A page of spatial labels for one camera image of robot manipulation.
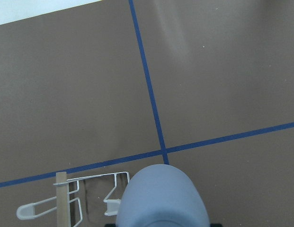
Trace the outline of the light blue plastic cup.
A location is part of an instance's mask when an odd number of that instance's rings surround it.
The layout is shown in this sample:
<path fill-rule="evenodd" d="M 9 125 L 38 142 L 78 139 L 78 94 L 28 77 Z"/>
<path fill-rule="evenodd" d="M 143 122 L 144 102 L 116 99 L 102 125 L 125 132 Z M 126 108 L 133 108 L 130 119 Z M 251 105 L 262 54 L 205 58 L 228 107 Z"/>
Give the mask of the light blue plastic cup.
<path fill-rule="evenodd" d="M 190 178 L 174 166 L 137 172 L 123 193 L 118 227 L 208 227 L 205 205 Z"/>

